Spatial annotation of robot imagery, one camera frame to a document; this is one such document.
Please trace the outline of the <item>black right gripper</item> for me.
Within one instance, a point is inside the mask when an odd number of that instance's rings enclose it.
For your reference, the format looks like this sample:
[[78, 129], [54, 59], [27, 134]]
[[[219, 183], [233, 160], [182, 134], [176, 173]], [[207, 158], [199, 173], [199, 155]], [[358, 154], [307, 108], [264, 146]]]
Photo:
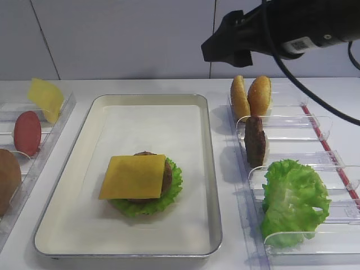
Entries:
[[229, 12], [201, 50], [204, 61], [224, 62], [236, 68], [253, 65], [252, 52], [269, 55], [261, 10]]

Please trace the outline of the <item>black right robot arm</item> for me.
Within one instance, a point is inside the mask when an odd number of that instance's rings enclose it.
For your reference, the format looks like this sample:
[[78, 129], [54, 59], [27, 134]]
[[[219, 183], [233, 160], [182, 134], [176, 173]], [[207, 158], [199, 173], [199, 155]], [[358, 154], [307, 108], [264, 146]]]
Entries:
[[[269, 1], [267, 25], [280, 58], [293, 60], [307, 50], [359, 39], [359, 1]], [[206, 62], [237, 68], [253, 64], [252, 52], [271, 55], [262, 8], [231, 11], [201, 45]]]

